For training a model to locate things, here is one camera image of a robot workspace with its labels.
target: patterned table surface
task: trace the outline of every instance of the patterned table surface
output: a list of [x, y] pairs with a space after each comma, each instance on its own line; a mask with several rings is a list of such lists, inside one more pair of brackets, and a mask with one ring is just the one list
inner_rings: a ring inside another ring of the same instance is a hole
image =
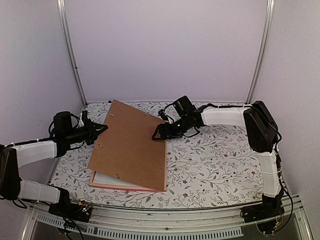
[[[157, 116], [166, 103], [131, 102]], [[88, 117], [103, 123], [111, 103], [92, 103]], [[179, 119], [174, 108], [167, 113]], [[98, 205], [148, 209], [201, 209], [261, 200], [263, 179], [257, 154], [238, 126], [205, 126], [191, 138], [167, 141], [167, 192], [108, 190], [89, 187], [88, 163], [94, 146], [84, 145], [63, 156], [50, 185], [67, 189], [75, 200]]]

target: cardboard backing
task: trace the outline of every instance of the cardboard backing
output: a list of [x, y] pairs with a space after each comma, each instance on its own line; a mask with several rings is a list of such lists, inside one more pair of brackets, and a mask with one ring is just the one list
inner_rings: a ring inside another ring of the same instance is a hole
[[104, 121], [108, 129], [97, 139], [88, 168], [160, 192], [166, 190], [166, 142], [154, 141], [164, 121], [114, 100]]

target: cable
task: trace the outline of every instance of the cable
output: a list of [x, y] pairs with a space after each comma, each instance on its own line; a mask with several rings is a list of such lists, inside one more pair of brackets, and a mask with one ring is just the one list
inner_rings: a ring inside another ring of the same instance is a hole
[[168, 104], [167, 106], [164, 107], [163, 111], [165, 112], [168, 107], [173, 106], [173, 105], [174, 105], [173, 103]]
[[71, 113], [71, 116], [74, 117], [77, 121], [76, 125], [73, 127], [73, 129], [77, 128], [79, 126], [80, 123], [80, 117], [74, 115], [73, 113]]
[[208, 103], [206, 105], [203, 105], [202, 107], [203, 107], [202, 110], [204, 110], [204, 109], [206, 109], [208, 107], [212, 107], [212, 108], [215, 108], [215, 109], [250, 108], [251, 105], [219, 105], [219, 106], [217, 106], [217, 105], [213, 105], [212, 103]]
[[292, 197], [290, 196], [289, 192], [288, 192], [288, 191], [285, 189], [285, 187], [283, 186], [281, 180], [279, 180], [279, 182], [280, 182], [280, 185], [281, 185], [282, 190], [285, 192], [285, 194], [289, 197], [289, 199], [290, 199], [290, 201], [291, 201], [291, 212], [290, 212], [290, 215], [289, 215], [289, 218], [287, 219], [287, 221], [286, 221], [280, 228], [278, 228], [277, 230], [275, 230], [275, 231], [274, 231], [275, 233], [279, 232], [281, 229], [283, 229], [283, 228], [289, 223], [289, 221], [290, 221], [290, 219], [291, 219], [291, 217], [292, 217], [292, 215], [293, 215], [293, 213], [294, 213], [294, 201], [293, 201]]
[[170, 118], [172, 122], [175, 121], [175, 120], [174, 120], [172, 117], [170, 117], [168, 114], [165, 114], [165, 115], [166, 115], [168, 118]]
[[18, 208], [28, 209], [27, 205], [25, 205], [20, 199], [18, 199], [18, 202], [21, 203], [21, 205], [17, 204], [17, 203], [15, 202], [15, 200], [12, 200], [12, 202], [13, 202], [13, 204], [14, 204], [15, 206], [17, 206]]
[[51, 135], [51, 127], [52, 127], [52, 125], [54, 124], [54, 121], [52, 121], [51, 123], [50, 123], [50, 125], [49, 125], [49, 129], [48, 129], [48, 132], [49, 132], [49, 135]]
[[[80, 236], [81, 236], [81, 240], [85, 240], [84, 239], [84, 236], [83, 236], [83, 234], [82, 234], [82, 232], [81, 232], [81, 230], [80, 230], [80, 228], [79, 228], [79, 226], [78, 226], [78, 224], [76, 224], [76, 222], [75, 221], [73, 221], [70, 217], [68, 217], [63, 211], [61, 211], [59, 208], [57, 208], [57, 207], [55, 207], [53, 204], [50, 204], [50, 203], [47, 203], [47, 202], [42, 202], [42, 203], [44, 203], [44, 204], [46, 204], [46, 205], [48, 205], [49, 207], [53, 207], [57, 212], [59, 212], [59, 213], [61, 213], [62, 215], [63, 215], [63, 220], [64, 220], [64, 229], [65, 229], [65, 231], [67, 230], [66, 229], [66, 223], [67, 224], [69, 224], [69, 225], [73, 225], [73, 227], [76, 227], [76, 229], [79, 231], [79, 234], [80, 234]], [[72, 238], [70, 238], [69, 236], [68, 236], [68, 233], [66, 233], [65, 234], [66, 236], [67, 236], [67, 238], [68, 239], [70, 239], [70, 240], [72, 240]]]

